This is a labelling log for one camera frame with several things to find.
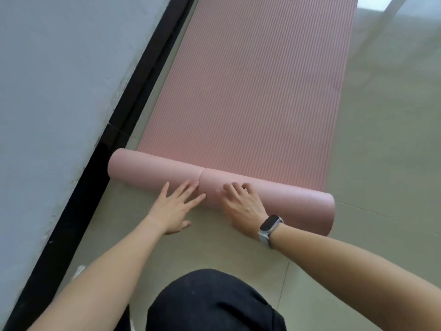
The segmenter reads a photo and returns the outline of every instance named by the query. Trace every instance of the glossy floor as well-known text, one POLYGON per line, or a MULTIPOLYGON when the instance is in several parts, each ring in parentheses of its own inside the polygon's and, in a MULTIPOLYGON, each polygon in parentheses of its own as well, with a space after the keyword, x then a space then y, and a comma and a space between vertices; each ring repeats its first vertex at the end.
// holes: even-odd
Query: glossy floor
MULTIPOLYGON (((337 206, 331 237, 441 286, 441 0, 377 1, 359 0, 356 12, 328 175, 337 206)), ((146 127, 179 42, 130 149, 146 127)), ((129 233, 154 199, 111 181, 61 288, 76 267, 129 233)), ((141 275, 131 301, 137 330, 170 281, 206 267, 255 287, 289 330, 376 330, 295 264, 234 232, 220 214, 199 209, 189 217, 193 227, 161 240, 141 275)))

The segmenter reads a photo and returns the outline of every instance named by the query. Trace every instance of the rolled end of mat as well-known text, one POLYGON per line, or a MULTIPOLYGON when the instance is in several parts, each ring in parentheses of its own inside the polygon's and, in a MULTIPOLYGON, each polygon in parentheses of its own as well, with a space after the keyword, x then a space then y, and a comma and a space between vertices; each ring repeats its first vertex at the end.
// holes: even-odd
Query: rolled end of mat
POLYGON ((138 151, 118 149, 110 158, 108 174, 112 179, 148 190, 160 190, 170 182, 175 189, 185 180, 199 180, 198 194, 206 193, 204 204, 218 208, 218 190, 224 183, 251 183, 268 214, 276 214, 295 228, 327 236, 331 231, 335 203, 332 195, 286 184, 245 177, 156 157, 138 151))

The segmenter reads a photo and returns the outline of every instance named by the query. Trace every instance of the ribbed mat surface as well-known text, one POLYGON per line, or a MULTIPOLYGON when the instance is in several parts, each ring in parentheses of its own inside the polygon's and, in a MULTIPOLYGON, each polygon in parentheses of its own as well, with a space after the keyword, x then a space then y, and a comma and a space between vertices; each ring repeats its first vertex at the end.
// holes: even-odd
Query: ribbed mat surface
POLYGON ((138 151, 323 190, 357 0, 199 0, 138 151))

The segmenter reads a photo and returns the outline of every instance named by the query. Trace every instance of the dark trousers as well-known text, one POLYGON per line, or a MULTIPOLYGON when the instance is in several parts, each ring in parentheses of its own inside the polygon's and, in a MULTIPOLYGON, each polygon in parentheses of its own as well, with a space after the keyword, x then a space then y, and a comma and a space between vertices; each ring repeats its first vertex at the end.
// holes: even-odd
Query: dark trousers
POLYGON ((234 276, 204 269, 169 284, 147 313, 147 331, 285 331, 283 317, 234 276))

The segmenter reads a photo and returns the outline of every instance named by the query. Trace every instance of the fitness tracker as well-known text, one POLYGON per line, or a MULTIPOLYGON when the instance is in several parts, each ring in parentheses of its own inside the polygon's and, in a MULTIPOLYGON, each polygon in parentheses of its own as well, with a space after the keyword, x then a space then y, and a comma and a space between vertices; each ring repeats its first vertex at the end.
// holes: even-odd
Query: fitness tracker
POLYGON ((279 223, 283 223, 283 220, 277 215, 271 215, 260 226, 259 239, 268 248, 272 248, 269 243, 269 235, 277 228, 279 223))

